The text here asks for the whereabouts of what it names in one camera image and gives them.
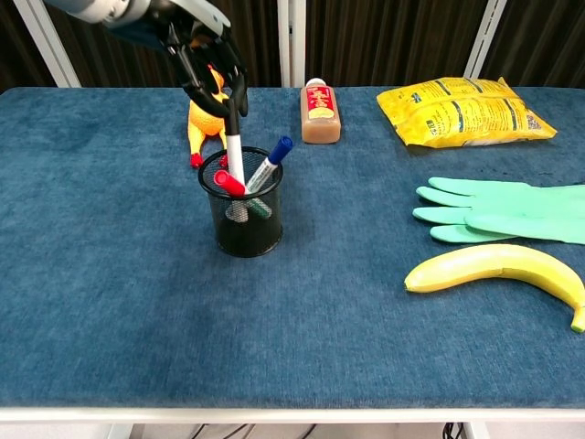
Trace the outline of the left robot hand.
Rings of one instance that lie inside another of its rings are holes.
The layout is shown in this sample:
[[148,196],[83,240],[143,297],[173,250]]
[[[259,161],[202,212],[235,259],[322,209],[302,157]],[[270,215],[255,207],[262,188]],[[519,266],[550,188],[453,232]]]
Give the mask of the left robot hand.
[[227,17],[208,1],[152,1],[144,16],[197,106],[225,118],[248,114],[248,72]]

